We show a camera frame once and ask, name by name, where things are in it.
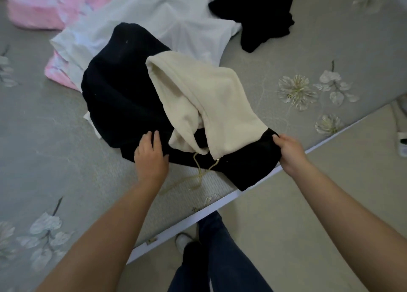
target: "pink fabric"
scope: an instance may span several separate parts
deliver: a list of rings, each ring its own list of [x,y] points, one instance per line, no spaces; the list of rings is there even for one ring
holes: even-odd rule
[[[111,0],[8,0],[8,18],[22,28],[59,29],[76,22],[80,17],[98,10]],[[59,84],[78,90],[63,68],[67,62],[54,51],[45,67],[45,76]]]

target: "tile floor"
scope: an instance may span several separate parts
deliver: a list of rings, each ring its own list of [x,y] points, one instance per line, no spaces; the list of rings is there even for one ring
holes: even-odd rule
[[[407,159],[396,153],[395,132],[387,105],[311,152],[309,158],[407,236]],[[284,172],[219,212],[235,242],[274,291],[366,291]],[[188,229],[192,234],[195,230],[194,226]],[[165,292],[180,264],[171,239],[129,264],[118,291]]]

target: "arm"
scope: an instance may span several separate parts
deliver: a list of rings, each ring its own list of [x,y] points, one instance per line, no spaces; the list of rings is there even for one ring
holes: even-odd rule
[[[338,251],[369,291],[407,291],[407,240],[311,164],[295,139],[273,136],[296,182]]]
[[[134,153],[139,182],[68,251],[37,292],[114,291],[147,212],[168,174],[160,136],[143,135]]]

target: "person's left hand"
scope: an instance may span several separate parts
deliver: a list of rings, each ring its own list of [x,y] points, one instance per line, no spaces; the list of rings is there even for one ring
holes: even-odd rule
[[[140,184],[160,190],[168,174],[168,159],[168,155],[162,154],[158,131],[154,133],[154,145],[151,145],[151,131],[144,134],[134,152],[135,169]]]

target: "foot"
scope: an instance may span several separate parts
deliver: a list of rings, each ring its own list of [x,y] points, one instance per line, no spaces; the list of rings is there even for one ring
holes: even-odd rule
[[[191,243],[193,241],[194,240],[192,237],[190,237],[186,233],[181,232],[176,236],[176,247],[177,247],[178,251],[182,255],[184,255],[184,249],[185,249],[186,245],[188,245],[189,243]]]

